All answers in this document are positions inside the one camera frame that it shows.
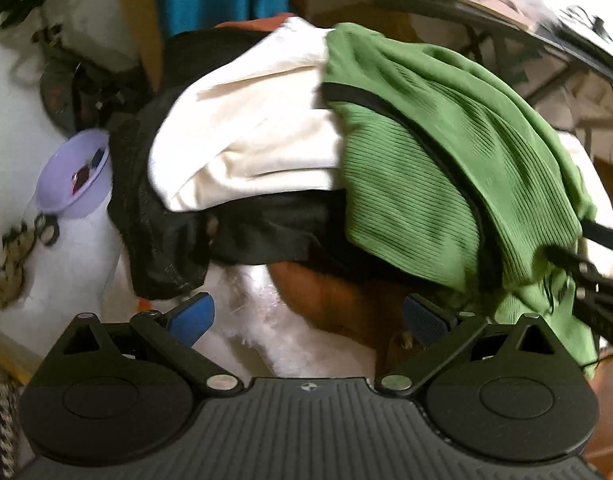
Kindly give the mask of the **green ribbed knit sweater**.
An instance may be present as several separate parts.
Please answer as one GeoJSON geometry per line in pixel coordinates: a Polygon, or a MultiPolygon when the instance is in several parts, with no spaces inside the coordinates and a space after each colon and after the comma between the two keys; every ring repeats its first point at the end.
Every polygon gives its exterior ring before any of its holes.
{"type": "Polygon", "coordinates": [[[579,363],[597,355],[549,262],[596,208],[556,131],[481,65],[357,24],[326,38],[322,96],[339,119],[348,240],[444,309],[536,313],[579,363]]]}

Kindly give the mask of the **black garment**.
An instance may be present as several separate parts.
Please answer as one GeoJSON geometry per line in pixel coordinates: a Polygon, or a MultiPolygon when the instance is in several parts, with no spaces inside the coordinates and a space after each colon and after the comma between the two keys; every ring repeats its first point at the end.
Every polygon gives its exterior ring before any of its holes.
{"type": "Polygon", "coordinates": [[[182,32],[164,49],[162,89],[110,133],[108,214],[130,260],[133,290],[172,299],[206,281],[209,264],[306,262],[326,266],[345,241],[346,193],[299,191],[235,200],[208,211],[165,208],[147,177],[157,129],[195,79],[232,62],[265,38],[235,27],[182,32]]]}

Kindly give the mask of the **purple plastic bowl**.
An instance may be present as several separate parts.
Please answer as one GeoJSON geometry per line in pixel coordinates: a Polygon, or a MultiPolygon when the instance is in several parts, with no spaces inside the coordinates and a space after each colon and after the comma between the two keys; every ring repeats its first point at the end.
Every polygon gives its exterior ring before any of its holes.
{"type": "Polygon", "coordinates": [[[42,214],[84,218],[110,193],[111,177],[108,132],[83,130],[48,160],[37,180],[35,207],[42,214]]]}

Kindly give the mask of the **dark desk with clutter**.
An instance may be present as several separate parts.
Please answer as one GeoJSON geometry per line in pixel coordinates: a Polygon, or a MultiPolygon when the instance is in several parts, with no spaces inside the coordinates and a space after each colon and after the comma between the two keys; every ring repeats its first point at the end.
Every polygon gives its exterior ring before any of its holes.
{"type": "Polygon", "coordinates": [[[505,82],[512,81],[512,57],[507,52],[505,41],[512,39],[532,50],[544,51],[565,63],[565,66],[548,80],[525,96],[532,105],[537,104],[573,76],[589,70],[613,84],[613,61],[597,47],[584,47],[571,42],[561,32],[551,32],[539,26],[534,32],[497,18],[494,14],[479,10],[462,0],[367,0],[381,9],[402,11],[410,14],[439,18],[465,27],[468,42],[459,49],[463,55],[472,54],[483,61],[480,44],[493,41],[497,75],[505,82]]]}

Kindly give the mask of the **cream white garment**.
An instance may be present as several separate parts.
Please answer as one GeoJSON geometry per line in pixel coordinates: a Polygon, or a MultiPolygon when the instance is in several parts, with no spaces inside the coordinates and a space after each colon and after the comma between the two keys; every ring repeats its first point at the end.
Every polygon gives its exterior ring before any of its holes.
{"type": "Polygon", "coordinates": [[[327,35],[287,18],[177,98],[148,159],[150,184],[166,208],[343,187],[343,136],[319,95],[327,35]]]}

